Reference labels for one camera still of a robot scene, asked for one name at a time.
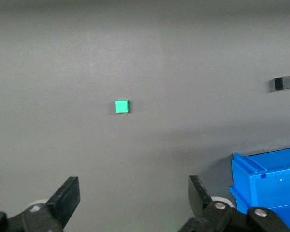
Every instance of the blue bin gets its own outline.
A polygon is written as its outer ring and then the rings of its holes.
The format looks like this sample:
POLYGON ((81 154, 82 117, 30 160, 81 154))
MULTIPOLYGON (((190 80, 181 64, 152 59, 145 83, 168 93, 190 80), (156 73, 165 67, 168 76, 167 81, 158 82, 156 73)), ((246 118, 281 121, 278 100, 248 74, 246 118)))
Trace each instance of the blue bin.
POLYGON ((234 153, 232 171, 230 192, 238 211, 269 208, 290 228, 290 149, 253 156, 234 153))

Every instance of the green cube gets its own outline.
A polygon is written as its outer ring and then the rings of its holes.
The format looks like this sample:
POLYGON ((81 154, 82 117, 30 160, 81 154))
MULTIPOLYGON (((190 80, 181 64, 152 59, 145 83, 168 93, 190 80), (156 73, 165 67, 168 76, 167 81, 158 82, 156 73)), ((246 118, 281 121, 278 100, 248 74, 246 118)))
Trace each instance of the green cube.
POLYGON ((129 111, 129 100, 116 100, 115 113, 127 113, 129 111))

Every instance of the gray surface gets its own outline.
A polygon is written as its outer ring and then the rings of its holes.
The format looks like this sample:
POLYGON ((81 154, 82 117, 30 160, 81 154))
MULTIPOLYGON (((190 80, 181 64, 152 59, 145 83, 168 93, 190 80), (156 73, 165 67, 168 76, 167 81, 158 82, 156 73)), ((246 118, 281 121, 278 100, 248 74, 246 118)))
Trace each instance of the gray surface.
POLYGON ((1 0, 0 210, 76 175, 67 232, 175 232, 188 175, 230 198, 231 153, 290 147, 289 75, 290 0, 1 0))

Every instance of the black cube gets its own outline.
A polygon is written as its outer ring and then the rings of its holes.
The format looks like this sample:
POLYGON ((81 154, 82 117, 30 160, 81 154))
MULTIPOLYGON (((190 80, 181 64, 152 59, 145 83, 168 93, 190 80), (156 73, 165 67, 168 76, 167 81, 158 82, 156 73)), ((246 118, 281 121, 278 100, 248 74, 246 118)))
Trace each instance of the black cube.
POLYGON ((284 90, 290 88, 290 76, 275 78, 275 89, 284 90))

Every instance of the screw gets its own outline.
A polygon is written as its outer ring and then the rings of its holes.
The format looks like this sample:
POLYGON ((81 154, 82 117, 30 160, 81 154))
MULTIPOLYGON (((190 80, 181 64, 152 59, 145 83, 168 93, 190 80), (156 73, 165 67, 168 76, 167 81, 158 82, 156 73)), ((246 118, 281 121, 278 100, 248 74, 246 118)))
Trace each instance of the screw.
POLYGON ((256 209, 255 210, 255 214, 260 216, 260 217, 266 217, 267 216, 267 213, 264 210, 262 210, 262 209, 256 209))
POLYGON ((35 213, 35 212, 38 212, 40 209, 41 208, 39 206, 35 205, 30 209, 30 212, 35 213))
POLYGON ((220 202, 215 203, 215 207, 217 209, 225 209, 226 208, 226 206, 223 203, 220 203, 220 202))

